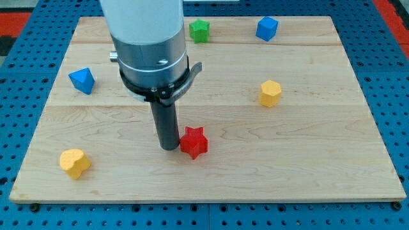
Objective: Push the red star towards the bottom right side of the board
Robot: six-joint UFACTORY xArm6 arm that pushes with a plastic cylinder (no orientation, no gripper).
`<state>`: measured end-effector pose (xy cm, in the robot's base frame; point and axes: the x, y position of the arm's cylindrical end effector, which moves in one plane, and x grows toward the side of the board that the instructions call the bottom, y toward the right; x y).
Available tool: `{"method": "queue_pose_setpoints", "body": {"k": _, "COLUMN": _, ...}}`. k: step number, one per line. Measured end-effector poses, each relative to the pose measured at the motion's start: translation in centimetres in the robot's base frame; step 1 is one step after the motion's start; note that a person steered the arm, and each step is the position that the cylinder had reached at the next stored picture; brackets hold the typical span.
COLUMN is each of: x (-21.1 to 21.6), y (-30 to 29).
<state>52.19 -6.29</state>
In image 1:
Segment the black clamp ring mount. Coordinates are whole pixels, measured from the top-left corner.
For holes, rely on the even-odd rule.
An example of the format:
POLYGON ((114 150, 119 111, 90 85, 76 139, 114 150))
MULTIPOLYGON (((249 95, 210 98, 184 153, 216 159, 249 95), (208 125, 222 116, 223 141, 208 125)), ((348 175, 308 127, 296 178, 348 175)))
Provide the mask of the black clamp ring mount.
POLYGON ((196 63, 191 69, 186 69, 184 74, 176 81, 162 88, 142 88, 131 83, 120 70, 121 79, 128 93, 141 102, 156 102, 163 106, 170 106, 179 100, 191 87, 195 76, 202 71, 202 62, 196 63))

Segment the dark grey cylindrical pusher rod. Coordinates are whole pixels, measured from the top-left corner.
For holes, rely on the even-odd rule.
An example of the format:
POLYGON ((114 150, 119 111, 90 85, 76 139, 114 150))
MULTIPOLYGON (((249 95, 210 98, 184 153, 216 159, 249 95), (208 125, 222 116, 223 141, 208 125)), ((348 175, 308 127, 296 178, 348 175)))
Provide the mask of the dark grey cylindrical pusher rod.
POLYGON ((176 149, 180 143, 180 135, 175 105, 172 103, 165 106, 151 102, 150 107, 160 147, 167 151, 176 149))

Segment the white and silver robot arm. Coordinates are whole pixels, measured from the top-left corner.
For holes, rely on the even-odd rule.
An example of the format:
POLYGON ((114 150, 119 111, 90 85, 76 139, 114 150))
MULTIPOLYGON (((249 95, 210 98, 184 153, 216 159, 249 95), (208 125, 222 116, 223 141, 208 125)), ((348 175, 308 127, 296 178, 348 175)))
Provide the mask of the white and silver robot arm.
POLYGON ((128 93, 150 103, 159 143, 179 146, 175 103, 202 64, 189 65, 182 0, 100 0, 128 93))

